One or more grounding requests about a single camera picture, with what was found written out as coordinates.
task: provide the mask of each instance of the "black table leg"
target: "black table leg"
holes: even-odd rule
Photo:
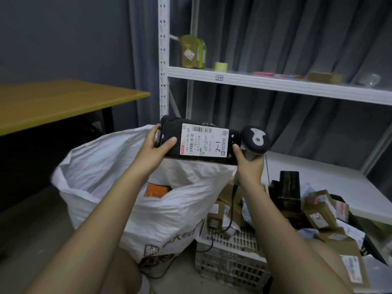
[[[105,133],[113,133],[115,131],[115,125],[113,123],[112,108],[102,108],[102,116],[104,117]]]

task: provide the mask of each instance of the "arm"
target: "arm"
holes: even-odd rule
[[[98,293],[130,212],[149,175],[176,143],[154,148],[159,125],[148,134],[130,167],[26,289],[26,293]]]
[[[309,247],[262,188],[264,157],[247,161],[233,145],[238,178],[271,274],[284,293],[352,293],[331,267]]]

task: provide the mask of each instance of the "white sock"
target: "white sock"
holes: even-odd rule
[[[148,278],[142,274],[141,275],[141,288],[138,294],[149,294],[150,293],[150,281]]]

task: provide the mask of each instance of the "yellow tape roll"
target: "yellow tape roll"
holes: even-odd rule
[[[215,62],[214,70],[217,72],[227,72],[227,63]]]

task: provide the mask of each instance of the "person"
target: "person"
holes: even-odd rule
[[[120,238],[141,187],[177,142],[155,148],[159,124],[149,132],[133,163],[25,290],[27,294],[153,293],[136,262],[119,248]],[[263,157],[247,161],[233,150],[238,177],[272,277],[271,292],[352,293],[339,255],[320,241],[306,242],[281,215],[261,185]]]

